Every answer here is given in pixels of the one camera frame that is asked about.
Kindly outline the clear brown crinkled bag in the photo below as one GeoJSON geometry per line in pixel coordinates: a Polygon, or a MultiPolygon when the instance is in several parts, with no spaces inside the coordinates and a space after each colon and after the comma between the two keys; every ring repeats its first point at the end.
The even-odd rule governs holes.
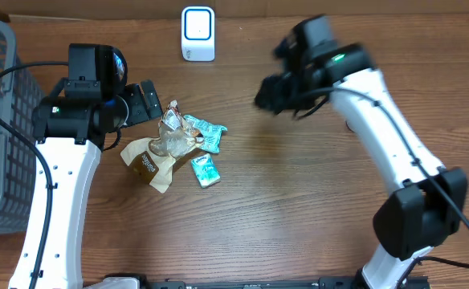
{"type": "Polygon", "coordinates": [[[159,193],[172,183],[173,165],[199,148],[204,137],[181,114],[173,100],[158,124],[159,137],[130,142],[120,153],[123,162],[159,193]]]}

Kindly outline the teal white snack packet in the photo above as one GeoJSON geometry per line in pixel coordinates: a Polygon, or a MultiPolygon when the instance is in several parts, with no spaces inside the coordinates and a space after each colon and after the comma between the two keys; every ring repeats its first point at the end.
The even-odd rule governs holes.
{"type": "Polygon", "coordinates": [[[227,127],[220,124],[212,124],[206,120],[198,119],[191,115],[184,115],[184,119],[203,135],[204,141],[201,150],[208,153],[220,153],[220,140],[227,127]]]}

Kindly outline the teal tissue pack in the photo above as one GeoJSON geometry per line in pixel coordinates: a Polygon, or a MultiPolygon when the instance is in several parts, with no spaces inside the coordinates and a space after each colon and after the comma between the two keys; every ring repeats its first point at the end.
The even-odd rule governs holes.
{"type": "Polygon", "coordinates": [[[210,187],[221,181],[220,174],[209,153],[192,159],[191,166],[202,188],[210,187]]]}

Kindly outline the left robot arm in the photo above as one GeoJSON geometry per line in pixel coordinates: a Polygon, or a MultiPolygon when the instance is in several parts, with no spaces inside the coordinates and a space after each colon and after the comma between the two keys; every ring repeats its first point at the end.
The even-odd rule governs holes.
{"type": "Polygon", "coordinates": [[[22,255],[10,288],[81,288],[81,250],[92,179],[105,137],[162,116],[151,82],[129,84],[119,49],[69,47],[68,75],[32,112],[37,157],[22,255]]]}

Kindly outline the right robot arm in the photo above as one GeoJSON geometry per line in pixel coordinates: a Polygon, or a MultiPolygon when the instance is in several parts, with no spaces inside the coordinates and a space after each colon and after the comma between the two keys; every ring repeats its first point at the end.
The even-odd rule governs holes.
{"type": "Polygon", "coordinates": [[[331,104],[365,146],[389,194],[373,217],[379,241],[354,288],[400,288],[414,264],[459,230],[468,181],[418,139],[394,103],[381,70],[358,43],[341,46],[328,18],[294,26],[275,48],[283,71],[261,83],[255,104],[310,116],[331,104]]]}

